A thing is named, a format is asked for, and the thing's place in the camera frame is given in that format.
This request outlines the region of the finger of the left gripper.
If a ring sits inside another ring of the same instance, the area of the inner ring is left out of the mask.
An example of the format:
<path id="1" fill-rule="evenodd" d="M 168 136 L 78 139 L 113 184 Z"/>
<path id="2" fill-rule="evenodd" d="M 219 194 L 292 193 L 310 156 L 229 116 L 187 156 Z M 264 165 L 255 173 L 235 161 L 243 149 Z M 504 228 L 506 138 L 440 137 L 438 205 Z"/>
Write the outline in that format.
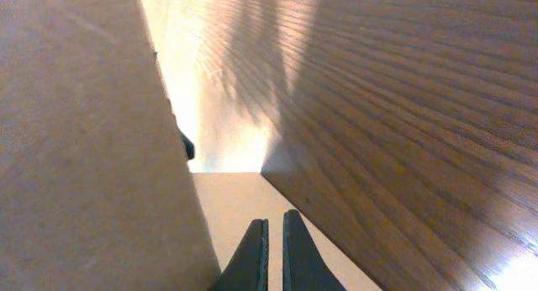
<path id="1" fill-rule="evenodd" d="M 182 132 L 180 132 L 180 134 L 185 147 L 185 152 L 187 154 L 187 159 L 191 161 L 195 157 L 195 146 L 186 135 L 184 135 Z"/>

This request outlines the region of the cardboard box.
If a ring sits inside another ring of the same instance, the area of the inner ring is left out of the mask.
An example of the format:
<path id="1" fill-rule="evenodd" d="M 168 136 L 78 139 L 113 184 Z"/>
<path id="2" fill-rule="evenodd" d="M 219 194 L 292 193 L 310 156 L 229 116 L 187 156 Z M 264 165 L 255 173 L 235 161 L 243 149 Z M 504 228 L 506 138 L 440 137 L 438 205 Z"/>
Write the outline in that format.
<path id="1" fill-rule="evenodd" d="M 2 289 L 220 276 L 141 0 L 1 0 Z"/>

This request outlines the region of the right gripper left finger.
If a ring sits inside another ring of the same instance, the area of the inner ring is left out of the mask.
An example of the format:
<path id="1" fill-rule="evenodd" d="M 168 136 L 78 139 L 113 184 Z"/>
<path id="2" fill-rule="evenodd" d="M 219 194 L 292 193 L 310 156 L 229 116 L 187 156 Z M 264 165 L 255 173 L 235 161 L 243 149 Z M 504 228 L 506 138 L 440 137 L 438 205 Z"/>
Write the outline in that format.
<path id="1" fill-rule="evenodd" d="M 210 291 L 267 291 L 268 220 L 252 220 L 240 244 Z"/>

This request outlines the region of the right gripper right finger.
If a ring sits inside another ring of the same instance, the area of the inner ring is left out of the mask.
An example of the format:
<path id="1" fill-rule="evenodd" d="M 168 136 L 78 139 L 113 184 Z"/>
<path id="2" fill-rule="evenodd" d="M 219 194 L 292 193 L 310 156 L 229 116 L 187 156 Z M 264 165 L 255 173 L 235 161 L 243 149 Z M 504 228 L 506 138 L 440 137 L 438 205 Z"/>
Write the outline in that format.
<path id="1" fill-rule="evenodd" d="M 301 214 L 283 216 L 282 289 L 284 291 L 345 291 L 319 254 Z"/>

